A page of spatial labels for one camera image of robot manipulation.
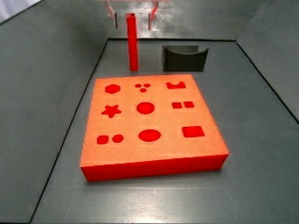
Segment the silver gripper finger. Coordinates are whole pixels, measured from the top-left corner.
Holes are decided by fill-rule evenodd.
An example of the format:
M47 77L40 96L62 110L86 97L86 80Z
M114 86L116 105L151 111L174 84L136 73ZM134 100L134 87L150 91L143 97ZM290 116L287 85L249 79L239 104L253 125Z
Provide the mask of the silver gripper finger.
M155 13L159 9L159 1L154 0L152 1L152 9L148 12L148 19L147 19L147 26L148 26L148 31L152 30L152 25L154 25L154 21L155 21Z
M118 29L118 12L115 11L110 0L106 0L106 7L107 7L108 15L112 19L114 27L116 30Z

